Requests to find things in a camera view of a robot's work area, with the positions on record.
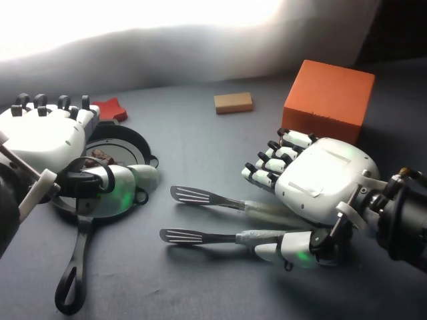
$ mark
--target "frying pan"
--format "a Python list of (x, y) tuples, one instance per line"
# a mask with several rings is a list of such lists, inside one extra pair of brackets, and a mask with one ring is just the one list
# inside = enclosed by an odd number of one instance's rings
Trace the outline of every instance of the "frying pan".
[[(151, 150), (145, 139), (129, 128), (110, 124), (99, 125), (88, 141), (88, 145), (96, 144), (97, 148), (104, 151), (103, 143), (105, 143), (107, 140), (108, 142), (106, 143), (114, 141), (115, 144), (119, 144), (120, 142), (117, 142), (119, 140), (125, 141), (126, 143), (123, 144), (126, 146), (126, 148), (131, 149), (131, 153), (138, 153), (137, 157), (135, 157), (137, 164), (151, 164), (153, 167), (157, 167), (159, 164), (157, 158), (151, 154)], [(139, 156), (139, 153), (143, 157), (143, 163), (141, 163), (141, 157)], [(146, 194), (145, 201), (141, 202), (135, 199), (134, 203), (141, 205), (145, 204), (147, 200), (148, 196)], [(53, 203), (59, 208), (58, 212), (65, 220), (77, 224), (77, 241), (74, 252), (55, 292), (55, 304), (58, 310), (66, 315), (72, 315), (78, 312), (85, 302), (85, 257), (93, 232), (95, 231), (96, 227), (100, 225), (113, 223), (114, 221), (117, 221), (118, 219), (126, 216), (128, 213), (132, 212), (132, 209), (135, 208), (135, 206), (131, 207), (130, 210), (127, 210), (123, 213), (111, 213), (111, 215), (108, 216), (94, 218), (78, 215), (75, 212), (75, 206), (67, 204), (60, 198), (56, 198)], [(75, 283), (74, 297), (71, 299), (69, 297), (67, 300), (67, 296), (70, 292), (73, 282)]]

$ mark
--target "brown wooden block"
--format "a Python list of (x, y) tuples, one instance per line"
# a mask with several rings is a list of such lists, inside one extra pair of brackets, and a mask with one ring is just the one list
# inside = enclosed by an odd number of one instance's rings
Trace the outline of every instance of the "brown wooden block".
[(284, 105), (282, 127), (354, 144), (374, 75), (305, 60)]
[(249, 92), (235, 93), (233, 95), (216, 95), (215, 108), (217, 115), (222, 113), (233, 113), (242, 111), (252, 111), (252, 98)]

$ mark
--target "black cast iron skillet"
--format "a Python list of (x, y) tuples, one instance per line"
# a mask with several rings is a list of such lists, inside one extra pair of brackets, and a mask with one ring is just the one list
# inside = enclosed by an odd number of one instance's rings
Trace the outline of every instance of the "black cast iron skillet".
[[(157, 167), (159, 164), (157, 158), (151, 154), (151, 150), (147, 141), (145, 141), (141, 135), (129, 128), (112, 124), (99, 125), (89, 139), (88, 143), (105, 139), (121, 139), (137, 147), (144, 158), (144, 163), (138, 164), (152, 164), (154, 167)], [(131, 207), (130, 210), (127, 210), (123, 213), (111, 213), (111, 216), (108, 217), (93, 218), (77, 215), (75, 208), (64, 203), (59, 198), (56, 200), (57, 201), (54, 201), (54, 204), (58, 207), (60, 216), (62, 216), (62, 218), (68, 222), (77, 223), (77, 241), (74, 252), (55, 292), (55, 304), (58, 310), (66, 315), (72, 315), (78, 312), (85, 302), (85, 256), (93, 232), (98, 226), (113, 223), (114, 221), (123, 218), (127, 214), (131, 213), (133, 209), (135, 209), (135, 206)], [(135, 203), (138, 205), (143, 205), (147, 201), (148, 194), (145, 193), (145, 199), (143, 201), (135, 200)], [(69, 297), (67, 300), (67, 296), (70, 292), (73, 282), (75, 283), (74, 297)]]

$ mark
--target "robotic hand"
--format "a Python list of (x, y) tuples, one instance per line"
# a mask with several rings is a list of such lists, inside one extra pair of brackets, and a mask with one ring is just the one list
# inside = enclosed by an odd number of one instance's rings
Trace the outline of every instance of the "robotic hand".
[(311, 230), (209, 235), (162, 229), (161, 238), (186, 245), (247, 245), (262, 259), (290, 271), (294, 265), (339, 264), (355, 227), (376, 236), (392, 259), (427, 272), (427, 197), (420, 191), (427, 190), (427, 178), (403, 168), (389, 182), (380, 181), (375, 162), (352, 145), (286, 129), (278, 135), (280, 143), (270, 141), (255, 166), (246, 163), (242, 175), (274, 193), (287, 207), (284, 212), (291, 209), (314, 226)]
[(84, 168), (87, 157), (81, 156), (100, 114), (88, 96), (81, 109), (67, 96), (57, 105), (48, 105), (45, 95), (29, 100), (21, 94), (0, 115), (0, 256), (38, 203), (76, 198), (78, 215), (102, 217), (144, 204), (158, 182), (157, 170), (149, 165), (122, 167), (92, 158), (99, 166)]

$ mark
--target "gray tablecloth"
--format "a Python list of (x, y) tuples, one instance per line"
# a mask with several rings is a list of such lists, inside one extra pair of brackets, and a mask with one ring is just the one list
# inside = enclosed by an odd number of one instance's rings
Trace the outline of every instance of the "gray tablecloth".
[[(403, 165), (427, 171), (424, 60), (366, 68), (377, 74), (359, 147), (388, 178)], [(272, 228), (228, 209), (178, 205), (171, 185), (234, 199), (277, 202), (241, 176), (277, 139), (294, 76), (112, 94), (123, 125), (141, 133), (160, 160), (161, 183), (147, 205), (98, 228), (87, 255), (87, 297), (70, 319), (425, 319), (427, 275), (392, 262), (356, 234), (353, 264), (290, 273), (237, 245), (182, 249), (162, 227), (235, 233)], [(255, 110), (218, 116), (214, 95), (249, 91)], [(76, 227), (38, 206), (0, 260), (0, 319), (62, 319), (54, 294), (73, 251)]]

